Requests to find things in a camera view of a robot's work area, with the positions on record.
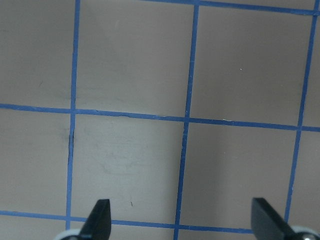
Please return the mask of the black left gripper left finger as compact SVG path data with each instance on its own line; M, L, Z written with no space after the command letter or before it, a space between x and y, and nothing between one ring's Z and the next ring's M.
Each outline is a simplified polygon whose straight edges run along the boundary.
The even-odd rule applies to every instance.
M108 240L111 235L111 205L109 199L99 199L91 210L83 227L80 240Z

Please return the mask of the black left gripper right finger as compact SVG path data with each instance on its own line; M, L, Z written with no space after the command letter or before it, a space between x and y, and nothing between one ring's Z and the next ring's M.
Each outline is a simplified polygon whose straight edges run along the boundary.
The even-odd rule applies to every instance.
M250 224L257 240L300 239L300 234L294 232L264 198L252 199Z

